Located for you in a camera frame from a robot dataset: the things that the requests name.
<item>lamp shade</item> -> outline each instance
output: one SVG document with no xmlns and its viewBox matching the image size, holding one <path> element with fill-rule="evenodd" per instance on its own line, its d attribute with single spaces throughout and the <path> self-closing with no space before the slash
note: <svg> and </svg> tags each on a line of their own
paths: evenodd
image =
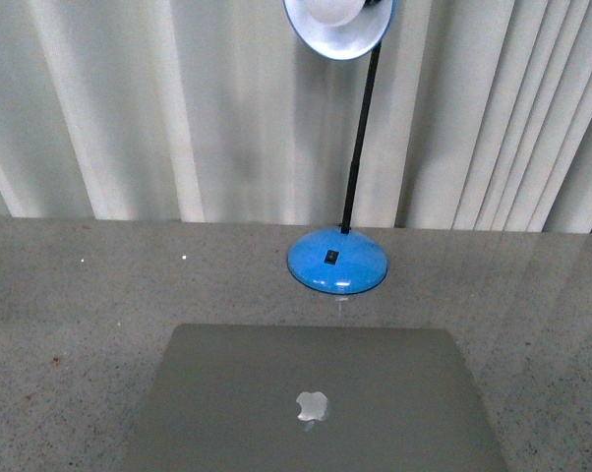
<svg viewBox="0 0 592 472">
<path fill-rule="evenodd" d="M 392 22 L 396 0 L 369 3 L 350 22 L 339 27 L 314 18 L 304 0 L 283 0 L 292 27 L 305 43 L 329 59 L 356 59 L 369 53 Z"/>
</svg>

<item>lamp switch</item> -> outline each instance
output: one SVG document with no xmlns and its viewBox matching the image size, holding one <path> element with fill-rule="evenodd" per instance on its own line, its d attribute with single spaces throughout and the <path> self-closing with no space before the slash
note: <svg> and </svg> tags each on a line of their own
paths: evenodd
<svg viewBox="0 0 592 472">
<path fill-rule="evenodd" d="M 332 266 L 335 266 L 338 256 L 339 253 L 337 251 L 329 249 L 328 251 L 326 251 L 325 264 L 331 264 Z"/>
</svg>

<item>blue lamp base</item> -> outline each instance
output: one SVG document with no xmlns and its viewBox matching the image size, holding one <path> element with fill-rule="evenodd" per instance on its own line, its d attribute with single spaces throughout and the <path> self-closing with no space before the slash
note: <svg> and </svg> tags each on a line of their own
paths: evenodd
<svg viewBox="0 0 592 472">
<path fill-rule="evenodd" d="M 292 275 L 314 290 L 350 295 L 379 285 L 387 272 L 384 251 L 351 230 L 326 228 L 306 234 L 287 253 Z"/>
</svg>

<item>desk lamp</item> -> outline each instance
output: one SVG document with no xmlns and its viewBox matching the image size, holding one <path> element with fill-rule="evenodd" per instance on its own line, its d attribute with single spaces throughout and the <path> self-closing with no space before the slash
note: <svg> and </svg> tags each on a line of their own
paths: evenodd
<svg viewBox="0 0 592 472">
<path fill-rule="evenodd" d="M 381 41 L 392 21 L 396 0 L 283 0 L 283 3 L 296 33 L 324 57 L 342 61 L 371 52 L 342 224 L 306 234 L 287 254 L 292 275 L 310 288 L 333 294 L 364 292 L 384 280 L 387 259 L 377 243 L 352 230 L 350 223 Z"/>
</svg>

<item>laptop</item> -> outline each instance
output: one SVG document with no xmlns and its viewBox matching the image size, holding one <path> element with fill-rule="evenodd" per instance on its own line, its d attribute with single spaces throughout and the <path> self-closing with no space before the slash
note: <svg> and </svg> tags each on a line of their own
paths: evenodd
<svg viewBox="0 0 592 472">
<path fill-rule="evenodd" d="M 124 471 L 505 471 L 439 329 L 181 324 Z"/>
</svg>

